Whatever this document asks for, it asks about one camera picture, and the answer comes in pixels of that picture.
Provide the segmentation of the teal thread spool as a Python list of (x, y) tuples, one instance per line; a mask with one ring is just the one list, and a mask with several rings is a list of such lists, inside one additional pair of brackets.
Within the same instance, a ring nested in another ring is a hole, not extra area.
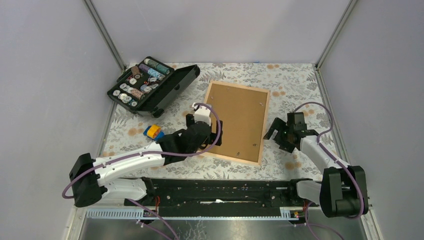
[(150, 58), (146, 58), (143, 60), (143, 62), (150, 68), (153, 68), (154, 70), (156, 70), (157, 72), (163, 74), (163, 75), (168, 75), (170, 73), (170, 69), (164, 65), (162, 65), (161, 63), (158, 63), (157, 61), (150, 59)]

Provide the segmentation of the yellow blue toy car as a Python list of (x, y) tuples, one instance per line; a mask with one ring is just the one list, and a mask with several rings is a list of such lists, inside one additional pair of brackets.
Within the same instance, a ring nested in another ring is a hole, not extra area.
[(148, 137), (153, 141), (161, 139), (165, 134), (162, 131), (162, 128), (156, 124), (149, 125), (143, 132), (143, 135)]

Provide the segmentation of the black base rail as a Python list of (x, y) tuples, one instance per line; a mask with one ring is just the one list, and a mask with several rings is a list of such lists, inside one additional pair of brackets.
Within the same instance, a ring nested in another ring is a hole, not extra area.
[(302, 211), (305, 199), (288, 180), (146, 178), (147, 195), (137, 203), (165, 217), (279, 217), (281, 208)]

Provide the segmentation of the light blue thread spool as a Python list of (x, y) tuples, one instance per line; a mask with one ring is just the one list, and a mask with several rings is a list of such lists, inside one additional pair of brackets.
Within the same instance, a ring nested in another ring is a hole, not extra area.
[(154, 78), (157, 78), (158, 80), (163, 80), (165, 78), (165, 75), (158, 72), (157, 70), (155, 70), (154, 68), (149, 68), (147, 73), (149, 75), (151, 75)]

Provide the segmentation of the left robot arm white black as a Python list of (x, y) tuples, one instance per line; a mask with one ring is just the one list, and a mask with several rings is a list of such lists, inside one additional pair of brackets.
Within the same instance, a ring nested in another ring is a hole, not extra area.
[(102, 199), (131, 199), (144, 206), (152, 204), (155, 200), (152, 184), (142, 178), (125, 178), (125, 175), (182, 162), (222, 143), (222, 120), (216, 121), (216, 131), (212, 132), (208, 123), (195, 122), (192, 114), (186, 119), (186, 129), (166, 134), (130, 153), (98, 158), (92, 158), (89, 153), (80, 155), (69, 172), (70, 184), (62, 197), (72, 199), (77, 208), (91, 206)]

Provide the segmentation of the brown thread spool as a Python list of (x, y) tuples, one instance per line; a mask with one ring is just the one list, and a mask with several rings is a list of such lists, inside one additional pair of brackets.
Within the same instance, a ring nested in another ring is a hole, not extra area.
[(135, 65), (135, 66), (133, 66), (133, 67), (131, 67), (131, 73), (132, 73), (132, 76), (136, 79), (136, 80), (138, 80), (138, 79), (140, 79), (142, 76), (143, 76), (143, 74), (140, 72), (140, 69)]

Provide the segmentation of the left aluminium corner post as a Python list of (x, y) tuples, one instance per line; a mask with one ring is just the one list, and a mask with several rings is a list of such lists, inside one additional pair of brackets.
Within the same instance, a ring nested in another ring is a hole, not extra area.
[(111, 35), (109, 34), (100, 14), (97, 11), (97, 8), (92, 0), (82, 0), (84, 3), (90, 17), (92, 18), (94, 24), (96, 25), (97, 30), (99, 31), (101, 37), (104, 40), (104, 43), (106, 44), (108, 50), (110, 51), (113, 59), (117, 63), (118, 67), (124, 71), (126, 70), (126, 64), (121, 57), (114, 41), (111, 38)]

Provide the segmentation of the aluminium corner post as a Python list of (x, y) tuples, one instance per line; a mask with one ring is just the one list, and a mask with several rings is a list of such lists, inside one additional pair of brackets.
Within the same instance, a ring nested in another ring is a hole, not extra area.
[(345, 8), (340, 20), (338, 21), (333, 33), (331, 34), (327, 44), (324, 47), (323, 52), (321, 53), (320, 57), (318, 58), (315, 68), (319, 70), (325, 63), (325, 60), (327, 56), (329, 55), (333, 45), (335, 44), (339, 34), (343, 30), (345, 24), (347, 23), (351, 13), (354, 11), (355, 6), (357, 5), (358, 0), (350, 0), (348, 2), (347, 7)]
[(84, 3), (90, 17), (92, 18), (94, 24), (96, 25), (97, 30), (99, 31), (101, 37), (104, 40), (104, 43), (106, 44), (108, 50), (110, 51), (113, 59), (117, 63), (118, 67), (124, 71), (126, 70), (126, 64), (121, 57), (114, 41), (111, 38), (111, 35), (109, 34), (100, 14), (97, 11), (97, 8), (92, 0), (82, 0)]

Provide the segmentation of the floral patterned table mat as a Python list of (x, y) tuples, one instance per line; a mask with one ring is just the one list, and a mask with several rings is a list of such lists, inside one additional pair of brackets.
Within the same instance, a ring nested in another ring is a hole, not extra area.
[[(110, 121), (101, 155), (112, 157), (137, 150), (150, 143), (144, 130), (153, 124), (165, 134), (186, 126), (186, 115), (192, 104), (202, 101), (211, 81), (234, 83), (269, 90), (267, 124), (274, 118), (286, 119), (287, 113), (300, 107), (309, 129), (323, 133), (321, 141), (334, 154), (339, 154), (326, 111), (315, 69), (311, 63), (200, 63), (200, 75), (168, 107), (159, 118), (133, 114), (117, 106)], [(227, 161), (218, 157), (197, 155), (185, 161), (162, 167), (145, 168), (132, 177), (220, 180), (290, 180), (322, 176), (314, 163), (302, 152), (288, 153), (272, 141), (264, 142), (259, 166)]]

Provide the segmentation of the right aluminium corner post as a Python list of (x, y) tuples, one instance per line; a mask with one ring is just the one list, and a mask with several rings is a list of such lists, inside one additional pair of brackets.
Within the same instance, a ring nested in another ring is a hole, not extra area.
[(351, 13), (354, 11), (355, 6), (357, 5), (358, 0), (350, 0), (348, 2), (347, 7), (345, 8), (340, 20), (338, 21), (333, 33), (331, 34), (327, 44), (324, 47), (323, 52), (321, 53), (320, 57), (318, 58), (315, 68), (319, 70), (325, 63), (325, 60), (327, 56), (329, 55), (333, 45), (335, 44), (339, 34), (343, 30), (345, 24), (347, 23)]

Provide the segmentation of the purple thread spool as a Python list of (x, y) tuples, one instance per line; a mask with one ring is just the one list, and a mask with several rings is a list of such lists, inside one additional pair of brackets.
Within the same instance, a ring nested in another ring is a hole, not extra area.
[(149, 74), (149, 75), (152, 75), (152, 71), (151, 71), (151, 68), (149, 67), (149, 66), (147, 66), (147, 65), (145, 65), (145, 64), (143, 64), (143, 63), (141, 63), (139, 66), (138, 66), (138, 68), (142, 71), (142, 72), (144, 72), (144, 73), (147, 73), (147, 74)]

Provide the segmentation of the black sewing kit case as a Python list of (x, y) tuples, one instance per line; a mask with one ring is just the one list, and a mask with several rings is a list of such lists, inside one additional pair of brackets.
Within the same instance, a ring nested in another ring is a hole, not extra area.
[[(131, 67), (145, 64), (144, 59), (155, 60), (169, 68), (170, 73), (159, 80), (140, 70), (142, 77), (135, 79)], [(106, 95), (132, 114), (159, 118), (178, 95), (200, 75), (201, 70), (196, 64), (174, 69), (151, 56), (144, 59), (128, 67)]]

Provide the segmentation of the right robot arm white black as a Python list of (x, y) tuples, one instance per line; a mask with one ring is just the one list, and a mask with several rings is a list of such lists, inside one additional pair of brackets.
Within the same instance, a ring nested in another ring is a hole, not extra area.
[(293, 206), (308, 200), (321, 207), (328, 218), (358, 218), (369, 210), (365, 170), (350, 165), (334, 155), (319, 141), (319, 133), (309, 129), (302, 112), (287, 114), (284, 121), (276, 117), (263, 137), (272, 139), (279, 149), (306, 155), (322, 174), (321, 182), (299, 178), (291, 180), (287, 201)]

